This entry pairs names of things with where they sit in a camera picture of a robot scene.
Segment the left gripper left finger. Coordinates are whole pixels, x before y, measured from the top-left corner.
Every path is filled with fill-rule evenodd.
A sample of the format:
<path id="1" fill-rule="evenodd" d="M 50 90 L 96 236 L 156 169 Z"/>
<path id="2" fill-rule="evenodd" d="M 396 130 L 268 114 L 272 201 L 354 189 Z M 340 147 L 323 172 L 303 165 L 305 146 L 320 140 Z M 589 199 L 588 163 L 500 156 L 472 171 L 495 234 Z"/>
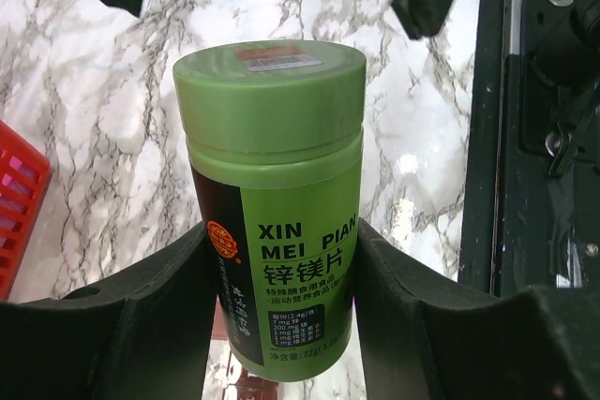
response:
<path id="1" fill-rule="evenodd" d="M 199 399 L 216 288 L 198 224 L 61 300 L 1 305 L 4 399 Z"/>

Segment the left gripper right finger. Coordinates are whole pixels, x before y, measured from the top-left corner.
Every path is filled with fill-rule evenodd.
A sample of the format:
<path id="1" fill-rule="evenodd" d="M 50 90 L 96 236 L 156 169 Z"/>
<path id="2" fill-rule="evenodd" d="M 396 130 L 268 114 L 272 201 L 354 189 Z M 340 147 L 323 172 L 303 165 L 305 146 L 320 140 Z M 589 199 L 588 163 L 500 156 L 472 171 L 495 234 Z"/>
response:
<path id="1" fill-rule="evenodd" d="M 595 399 L 599 293 L 469 289 L 358 224 L 355 304 L 371 399 Z"/>

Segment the brown weekly pill organizer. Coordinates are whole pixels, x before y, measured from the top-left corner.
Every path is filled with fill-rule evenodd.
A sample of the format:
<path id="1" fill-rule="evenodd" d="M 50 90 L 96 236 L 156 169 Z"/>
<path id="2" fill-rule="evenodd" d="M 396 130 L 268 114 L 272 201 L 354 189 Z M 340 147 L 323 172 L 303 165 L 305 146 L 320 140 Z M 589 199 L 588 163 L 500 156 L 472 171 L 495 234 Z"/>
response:
<path id="1" fill-rule="evenodd" d="M 282 386 L 271 380 L 258 377 L 248 371 L 233 355 L 224 330 L 215 328 L 212 332 L 211 346 L 221 350 L 212 359 L 208 382 L 211 399 L 283 399 Z"/>

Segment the green supplement bottle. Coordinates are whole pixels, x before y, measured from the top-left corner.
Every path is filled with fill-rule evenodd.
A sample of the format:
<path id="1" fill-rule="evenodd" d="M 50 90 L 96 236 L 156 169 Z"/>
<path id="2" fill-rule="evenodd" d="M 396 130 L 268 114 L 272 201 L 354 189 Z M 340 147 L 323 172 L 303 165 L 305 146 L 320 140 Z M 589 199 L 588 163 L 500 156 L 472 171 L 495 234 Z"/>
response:
<path id="1" fill-rule="evenodd" d="M 319 375 L 353 321 L 367 59 L 316 40 L 204 49 L 172 68 L 233 354 Z"/>

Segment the red plastic shopping basket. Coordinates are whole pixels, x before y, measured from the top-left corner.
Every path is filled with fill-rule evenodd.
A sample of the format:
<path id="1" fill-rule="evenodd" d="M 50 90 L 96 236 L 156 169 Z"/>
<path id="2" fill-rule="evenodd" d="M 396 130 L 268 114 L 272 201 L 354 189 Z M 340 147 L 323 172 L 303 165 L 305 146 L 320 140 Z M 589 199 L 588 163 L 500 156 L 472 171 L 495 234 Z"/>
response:
<path id="1" fill-rule="evenodd" d="M 1 124 L 1 299 L 8 299 L 52 176 L 48 158 Z"/>

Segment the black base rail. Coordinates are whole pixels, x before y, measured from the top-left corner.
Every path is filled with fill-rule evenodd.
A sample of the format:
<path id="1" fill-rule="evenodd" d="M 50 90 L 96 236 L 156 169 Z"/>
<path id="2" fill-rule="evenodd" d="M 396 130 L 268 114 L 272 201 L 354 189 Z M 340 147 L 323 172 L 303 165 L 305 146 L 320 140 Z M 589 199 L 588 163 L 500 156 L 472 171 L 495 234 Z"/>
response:
<path id="1" fill-rule="evenodd" d="M 599 286 L 599 0 L 480 0 L 461 284 Z"/>

